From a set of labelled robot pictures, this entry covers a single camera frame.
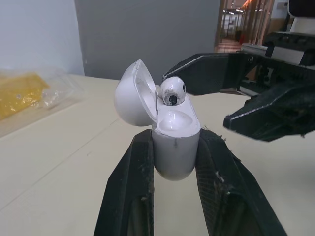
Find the earbud case lid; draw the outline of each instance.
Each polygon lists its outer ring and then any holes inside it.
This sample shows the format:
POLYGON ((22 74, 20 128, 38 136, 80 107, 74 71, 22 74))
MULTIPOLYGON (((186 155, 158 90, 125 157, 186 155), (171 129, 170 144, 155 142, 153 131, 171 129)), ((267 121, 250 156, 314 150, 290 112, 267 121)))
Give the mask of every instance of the earbud case lid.
POLYGON ((158 122, 156 87, 142 60, 125 71, 117 85, 114 104, 120 118, 128 124, 148 126, 158 122))

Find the wireless earbud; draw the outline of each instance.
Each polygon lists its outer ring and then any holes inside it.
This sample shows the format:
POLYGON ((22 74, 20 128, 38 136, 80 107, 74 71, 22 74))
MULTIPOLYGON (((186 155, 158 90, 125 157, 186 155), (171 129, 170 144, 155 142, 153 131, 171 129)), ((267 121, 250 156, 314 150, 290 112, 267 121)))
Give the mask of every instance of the wireless earbud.
POLYGON ((185 100, 186 86, 181 78, 171 77, 163 81, 160 93, 166 106, 177 106, 185 100))

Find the table surface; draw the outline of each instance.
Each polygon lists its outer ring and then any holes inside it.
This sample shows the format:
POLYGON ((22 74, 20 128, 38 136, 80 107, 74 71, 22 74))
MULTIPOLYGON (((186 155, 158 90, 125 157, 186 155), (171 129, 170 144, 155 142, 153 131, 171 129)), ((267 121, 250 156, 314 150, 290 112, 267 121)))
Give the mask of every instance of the table surface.
MULTIPOLYGON (((85 99, 0 139, 0 235, 93 235, 107 179, 133 136, 149 127, 120 120, 118 81, 72 76, 85 99)), ((251 171, 289 236, 315 230, 315 132, 304 139, 254 141, 223 128, 247 98, 191 96, 202 126, 223 135, 251 171)), ((155 174, 155 235, 207 235, 193 172, 155 174)))

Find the clear plastic wrap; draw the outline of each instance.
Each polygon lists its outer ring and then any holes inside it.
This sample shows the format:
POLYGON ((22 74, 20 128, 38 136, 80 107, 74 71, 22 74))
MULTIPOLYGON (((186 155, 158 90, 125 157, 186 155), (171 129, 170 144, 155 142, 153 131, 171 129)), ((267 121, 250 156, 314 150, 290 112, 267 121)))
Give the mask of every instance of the clear plastic wrap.
POLYGON ((82 92, 61 69, 0 70, 0 137, 80 101, 82 92))

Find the black plastic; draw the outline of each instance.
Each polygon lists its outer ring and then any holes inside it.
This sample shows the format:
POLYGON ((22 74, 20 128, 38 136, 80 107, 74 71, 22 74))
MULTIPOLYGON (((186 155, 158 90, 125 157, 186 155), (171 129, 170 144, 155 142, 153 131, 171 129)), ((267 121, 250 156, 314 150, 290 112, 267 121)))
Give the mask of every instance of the black plastic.
POLYGON ((210 236, 286 236, 253 175, 208 130, 200 133, 196 175, 210 236))
POLYGON ((251 91, 254 97, 223 122, 239 134, 269 142, 315 130, 315 70, 310 68, 243 52, 198 54, 164 79, 172 76, 179 76, 193 95, 251 91))
POLYGON ((315 1, 314 0, 289 0, 289 12, 294 17, 315 17, 315 1))
MULTIPOLYGON (((108 179, 95 236, 153 236, 153 145, 136 135, 108 179)), ((286 236, 252 174, 215 133, 201 130, 199 196, 210 236, 286 236)))
POLYGON ((134 137, 107 181, 94 236, 153 235, 153 203, 153 145, 151 131, 145 130, 134 137))

